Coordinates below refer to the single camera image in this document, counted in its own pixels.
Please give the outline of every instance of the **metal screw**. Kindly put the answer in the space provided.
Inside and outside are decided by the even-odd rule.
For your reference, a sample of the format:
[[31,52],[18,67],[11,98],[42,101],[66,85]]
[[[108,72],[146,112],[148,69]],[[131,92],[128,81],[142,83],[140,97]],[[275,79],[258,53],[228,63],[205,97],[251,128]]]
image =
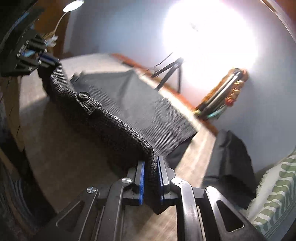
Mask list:
[[96,191],[96,188],[95,187],[89,187],[87,188],[86,190],[88,193],[94,193]]
[[178,178],[178,177],[174,177],[172,179],[172,183],[173,184],[180,184],[182,182],[182,179],[181,178]]
[[131,179],[129,177],[124,177],[123,179],[121,179],[121,181],[123,183],[130,183],[131,182]]

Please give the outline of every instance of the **gray wall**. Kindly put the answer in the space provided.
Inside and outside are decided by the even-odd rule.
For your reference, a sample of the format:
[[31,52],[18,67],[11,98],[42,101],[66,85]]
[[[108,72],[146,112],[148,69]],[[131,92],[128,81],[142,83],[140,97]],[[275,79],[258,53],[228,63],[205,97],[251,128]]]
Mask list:
[[[87,0],[71,14],[65,47],[74,55],[121,53],[147,67],[154,66],[168,54],[163,46],[162,26],[176,2]],[[283,158],[296,144],[296,44],[259,0],[224,2],[251,26],[258,54],[255,64],[248,68],[250,79],[238,101],[214,124],[218,129],[232,130],[245,142],[253,168],[258,171]],[[238,41],[247,37],[244,29],[230,33]],[[244,49],[234,51],[243,54]],[[175,77],[170,81],[176,86]],[[183,81],[182,94],[192,104],[198,104],[209,91],[198,86],[190,85],[188,79]]]

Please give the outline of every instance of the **black tripod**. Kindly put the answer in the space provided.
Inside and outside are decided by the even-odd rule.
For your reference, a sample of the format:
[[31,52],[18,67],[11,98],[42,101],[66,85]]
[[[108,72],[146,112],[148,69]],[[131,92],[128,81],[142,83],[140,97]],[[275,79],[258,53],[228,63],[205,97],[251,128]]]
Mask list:
[[159,85],[155,88],[157,91],[159,91],[164,86],[165,82],[167,82],[167,80],[171,77],[171,75],[175,72],[175,70],[179,69],[179,73],[178,73],[178,93],[180,94],[180,92],[181,92],[181,78],[182,78],[181,65],[182,65],[183,62],[184,62],[184,59],[178,58],[175,62],[167,65],[166,67],[164,67],[163,69],[157,71],[156,73],[154,73],[151,76],[151,78],[157,77],[158,75],[160,75],[164,71],[170,69],[169,72],[161,80]]

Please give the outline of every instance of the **white wall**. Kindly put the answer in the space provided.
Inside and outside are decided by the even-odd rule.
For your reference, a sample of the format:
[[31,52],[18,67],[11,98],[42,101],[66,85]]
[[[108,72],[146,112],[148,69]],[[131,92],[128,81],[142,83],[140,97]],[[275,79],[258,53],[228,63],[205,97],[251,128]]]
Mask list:
[[[169,54],[163,42],[163,26],[170,8],[177,0],[87,0],[78,10],[68,44],[74,55],[88,53],[121,53],[144,66],[151,67]],[[259,0],[224,0],[233,8],[246,25],[229,28],[219,33],[211,42],[213,48],[235,40],[241,48],[233,52],[248,57],[256,52],[252,65],[248,66],[250,79],[246,83],[235,105],[215,122],[219,129],[232,130],[248,149],[255,171],[280,160],[296,144],[294,106],[296,103],[296,44],[279,19]],[[230,19],[236,23],[239,18]],[[254,40],[254,49],[247,49],[244,40]],[[182,94],[193,104],[200,100],[223,77],[217,78],[215,70],[224,64],[223,58],[211,53],[215,68],[207,78],[185,76]],[[165,64],[175,60],[175,56]],[[176,77],[170,80],[176,86]]]

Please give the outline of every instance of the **lamp head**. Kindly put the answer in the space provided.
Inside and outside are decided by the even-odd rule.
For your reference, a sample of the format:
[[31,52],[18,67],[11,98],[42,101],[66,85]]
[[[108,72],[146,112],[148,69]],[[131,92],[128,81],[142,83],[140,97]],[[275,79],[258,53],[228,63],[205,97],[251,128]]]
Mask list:
[[84,3],[85,0],[76,0],[76,1],[73,1],[71,3],[69,3],[64,9],[63,11],[64,12],[70,12],[70,11],[73,11],[77,8],[79,8],[83,3]]

